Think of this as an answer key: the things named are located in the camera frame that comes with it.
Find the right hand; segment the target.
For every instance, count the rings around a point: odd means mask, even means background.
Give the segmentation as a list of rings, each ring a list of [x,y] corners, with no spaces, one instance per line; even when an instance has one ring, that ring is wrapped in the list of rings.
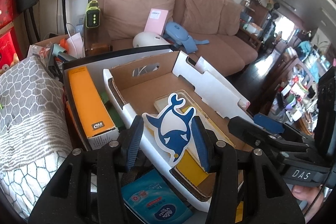
[[[305,213],[305,219],[308,222],[316,212],[319,211],[323,204],[324,197],[323,193],[320,192],[320,187],[311,188],[294,185],[291,192],[296,199],[307,202],[307,206],[303,212]]]

